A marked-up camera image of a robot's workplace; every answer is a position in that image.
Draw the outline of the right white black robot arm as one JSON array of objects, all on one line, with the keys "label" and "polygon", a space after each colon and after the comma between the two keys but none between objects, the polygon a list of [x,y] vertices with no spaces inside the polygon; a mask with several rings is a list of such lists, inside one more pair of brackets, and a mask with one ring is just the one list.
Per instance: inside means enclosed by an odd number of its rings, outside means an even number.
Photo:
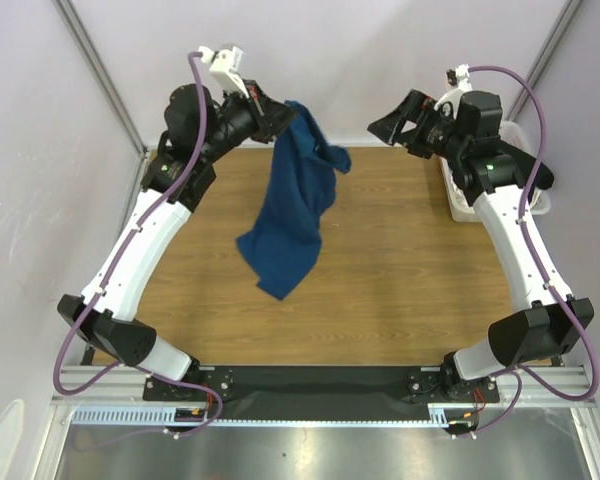
[{"label": "right white black robot arm", "polygon": [[498,95],[448,93],[435,100],[412,90],[368,131],[417,157],[446,160],[454,183],[474,209],[495,248],[513,312],[490,325],[485,340],[446,356],[440,388],[451,401],[473,394],[476,380],[526,362],[570,352],[594,316],[561,278],[535,225],[524,167],[534,159],[504,142]]}]

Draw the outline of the blue printed t shirt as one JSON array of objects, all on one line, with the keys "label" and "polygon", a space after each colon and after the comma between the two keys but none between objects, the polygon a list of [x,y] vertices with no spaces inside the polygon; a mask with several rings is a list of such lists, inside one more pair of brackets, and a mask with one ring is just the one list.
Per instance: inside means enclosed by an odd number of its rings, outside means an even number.
[{"label": "blue printed t shirt", "polygon": [[335,203],[337,173],[347,174],[346,148],[330,143],[306,106],[287,100],[297,116],[273,147],[263,204],[254,225],[236,238],[257,287],[285,299],[316,265],[320,220]]}]

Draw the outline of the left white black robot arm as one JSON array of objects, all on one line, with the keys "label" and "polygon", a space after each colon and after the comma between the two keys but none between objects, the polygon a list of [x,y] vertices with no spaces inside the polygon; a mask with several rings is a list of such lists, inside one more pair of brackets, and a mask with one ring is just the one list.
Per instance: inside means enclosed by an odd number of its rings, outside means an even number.
[{"label": "left white black robot arm", "polygon": [[194,397],[198,360],[137,320],[141,297],[166,248],[214,182],[215,162],[246,140],[275,140],[296,115],[253,80],[245,92],[224,93],[221,103],[198,84],[174,90],[164,111],[166,129],[114,249],[81,294],[59,301],[57,311],[73,334],[124,365],[164,377],[175,398]]}]

